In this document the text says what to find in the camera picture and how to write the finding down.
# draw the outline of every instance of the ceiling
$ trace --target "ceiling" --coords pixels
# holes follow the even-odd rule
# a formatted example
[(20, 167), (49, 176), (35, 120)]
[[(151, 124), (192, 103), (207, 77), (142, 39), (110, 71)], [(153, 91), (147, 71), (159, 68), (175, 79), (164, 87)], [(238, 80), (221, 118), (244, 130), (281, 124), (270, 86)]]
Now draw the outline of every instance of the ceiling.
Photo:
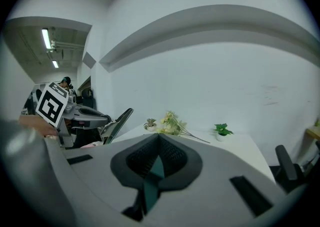
[(59, 68), (77, 69), (82, 60), (83, 50), (58, 49), (48, 52), (44, 43), (42, 29), (47, 28), (50, 41), (85, 45), (88, 33), (75, 29), (43, 26), (19, 26), (3, 31), (4, 39), (11, 52), (20, 63), (28, 70), (46, 69), (54, 70), (52, 61), (57, 61)]

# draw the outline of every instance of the white pot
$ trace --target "white pot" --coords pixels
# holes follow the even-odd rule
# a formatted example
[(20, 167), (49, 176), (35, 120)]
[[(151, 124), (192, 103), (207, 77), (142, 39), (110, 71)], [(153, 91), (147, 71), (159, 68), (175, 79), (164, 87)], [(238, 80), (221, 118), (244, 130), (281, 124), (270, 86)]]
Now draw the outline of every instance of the white pot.
[(146, 130), (148, 130), (149, 132), (153, 132), (156, 130), (156, 126), (155, 125), (154, 126), (147, 126)]
[(218, 133), (216, 133), (216, 135), (215, 135), (216, 139), (217, 139), (218, 141), (220, 141), (220, 142), (224, 142), (224, 141), (227, 139), (227, 136), (228, 136), (228, 135), (220, 135), (220, 134), (218, 134)]

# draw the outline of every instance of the wooden shelf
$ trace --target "wooden shelf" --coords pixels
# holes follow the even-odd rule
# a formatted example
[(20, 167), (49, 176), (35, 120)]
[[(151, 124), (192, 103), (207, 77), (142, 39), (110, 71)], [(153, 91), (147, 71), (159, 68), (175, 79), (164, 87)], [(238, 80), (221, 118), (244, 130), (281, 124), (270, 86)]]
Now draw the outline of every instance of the wooden shelf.
[(317, 139), (318, 141), (320, 141), (320, 126), (313, 126), (313, 127), (307, 128), (306, 132), (314, 139)]

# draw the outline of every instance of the ceiling light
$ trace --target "ceiling light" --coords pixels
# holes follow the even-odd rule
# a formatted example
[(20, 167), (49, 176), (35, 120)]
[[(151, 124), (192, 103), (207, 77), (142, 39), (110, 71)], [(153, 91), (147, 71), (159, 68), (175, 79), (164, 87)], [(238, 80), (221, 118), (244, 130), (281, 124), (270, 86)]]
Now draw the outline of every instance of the ceiling light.
[(57, 61), (52, 61), (52, 62), (53, 62), (54, 67), (59, 68)]
[(43, 36), (45, 47), (47, 49), (51, 49), (48, 29), (42, 29), (42, 36)]

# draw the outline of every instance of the white table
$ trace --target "white table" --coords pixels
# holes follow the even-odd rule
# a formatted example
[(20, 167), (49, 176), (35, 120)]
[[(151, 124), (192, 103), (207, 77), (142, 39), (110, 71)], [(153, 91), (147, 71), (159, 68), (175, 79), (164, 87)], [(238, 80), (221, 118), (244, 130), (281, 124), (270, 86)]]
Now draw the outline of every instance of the white table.
[[(234, 155), (238, 156), (240, 159), (248, 163), (253, 168), (257, 169), (259, 172), (267, 176), (270, 180), (272, 180), (274, 183), (276, 182), (274, 179), (274, 176), (264, 158), (261, 151), (255, 144), (255, 142), (252, 140), (250, 135), (248, 134), (230, 134), (227, 136), (226, 141), (218, 141), (213, 133), (210, 133), (209, 131), (196, 131), (192, 130), (191, 128), (187, 128), (187, 130), (194, 136), (199, 137), (207, 142), (198, 140), (196, 138), (181, 135), (181, 137), (191, 139), (198, 143), (203, 143), (208, 146), (215, 146), (219, 147), (221, 149), (224, 149), (230, 153), (233, 153)], [(145, 134), (152, 134), (156, 133), (149, 132), (144, 129), (144, 125), (141, 124), (137, 126), (136, 128), (128, 131), (127, 133), (124, 133), (123, 135), (115, 138), (112, 143), (117, 143), (123, 140), (139, 137)]]

